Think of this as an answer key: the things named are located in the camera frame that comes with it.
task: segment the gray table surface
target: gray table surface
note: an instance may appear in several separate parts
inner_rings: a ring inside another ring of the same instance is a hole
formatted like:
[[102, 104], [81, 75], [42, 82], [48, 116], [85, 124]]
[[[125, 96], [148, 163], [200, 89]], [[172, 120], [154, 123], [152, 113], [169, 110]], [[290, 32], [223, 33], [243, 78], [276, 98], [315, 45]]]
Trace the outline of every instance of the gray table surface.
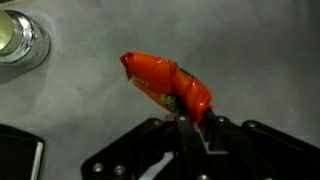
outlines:
[[128, 83], [119, 57], [171, 58], [212, 91], [215, 112], [260, 120], [320, 147], [317, 0], [33, 0], [50, 33], [38, 68], [0, 69], [0, 123], [46, 140], [42, 178], [79, 180], [80, 165], [167, 112]]

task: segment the red plastic object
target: red plastic object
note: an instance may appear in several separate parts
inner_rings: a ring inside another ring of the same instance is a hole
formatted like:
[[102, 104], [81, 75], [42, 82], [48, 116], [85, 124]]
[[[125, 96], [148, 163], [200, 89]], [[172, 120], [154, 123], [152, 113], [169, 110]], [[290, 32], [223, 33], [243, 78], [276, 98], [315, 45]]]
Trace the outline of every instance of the red plastic object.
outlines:
[[[142, 52], [128, 52], [120, 60], [128, 79], [167, 110], [187, 113], [199, 121], [207, 108], [213, 108], [208, 88], [176, 62]], [[178, 97], [183, 106], [178, 106]]]

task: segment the jar lid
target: jar lid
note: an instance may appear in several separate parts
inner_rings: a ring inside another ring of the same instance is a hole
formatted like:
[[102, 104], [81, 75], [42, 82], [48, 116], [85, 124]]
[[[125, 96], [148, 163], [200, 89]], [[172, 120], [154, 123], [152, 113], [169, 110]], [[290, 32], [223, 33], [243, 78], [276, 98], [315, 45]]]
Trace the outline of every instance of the jar lid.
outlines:
[[0, 11], [0, 51], [10, 42], [14, 32], [14, 24], [10, 16]]

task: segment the red bag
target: red bag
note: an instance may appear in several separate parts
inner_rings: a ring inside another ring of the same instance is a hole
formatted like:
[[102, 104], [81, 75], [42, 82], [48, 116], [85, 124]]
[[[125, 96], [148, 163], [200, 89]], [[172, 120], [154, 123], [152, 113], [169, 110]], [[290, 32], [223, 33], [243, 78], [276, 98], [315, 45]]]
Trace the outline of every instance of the red bag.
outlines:
[[120, 60], [128, 79], [169, 111], [199, 121], [206, 109], [213, 108], [208, 88], [176, 62], [141, 52], [128, 52]]

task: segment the metal bolt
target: metal bolt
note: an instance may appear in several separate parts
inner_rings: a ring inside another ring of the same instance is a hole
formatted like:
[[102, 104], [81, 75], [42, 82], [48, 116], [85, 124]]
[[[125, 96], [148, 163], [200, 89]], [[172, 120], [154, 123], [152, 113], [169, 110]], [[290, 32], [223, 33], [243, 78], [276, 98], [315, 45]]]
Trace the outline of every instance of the metal bolt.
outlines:
[[156, 125], [156, 126], [159, 126], [160, 122], [158, 120], [155, 120], [155, 121], [153, 121], [153, 124]]
[[224, 118], [223, 117], [219, 117], [219, 121], [220, 122], [224, 122]]
[[122, 165], [118, 165], [113, 169], [114, 174], [121, 176], [126, 172], [126, 168]]
[[101, 172], [102, 170], [103, 170], [103, 164], [101, 164], [101, 163], [95, 163], [94, 164], [94, 166], [93, 166], [93, 168], [92, 168], [92, 170], [94, 171], [94, 172]]
[[184, 117], [184, 116], [180, 116], [180, 118], [179, 118], [181, 121], [185, 121], [185, 120], [187, 120], [187, 118], [186, 117]]
[[254, 127], [256, 127], [257, 125], [256, 125], [256, 123], [249, 122], [249, 123], [248, 123], [248, 126], [251, 127], [251, 128], [254, 128]]
[[210, 180], [210, 178], [205, 174], [201, 174], [197, 177], [197, 180]]

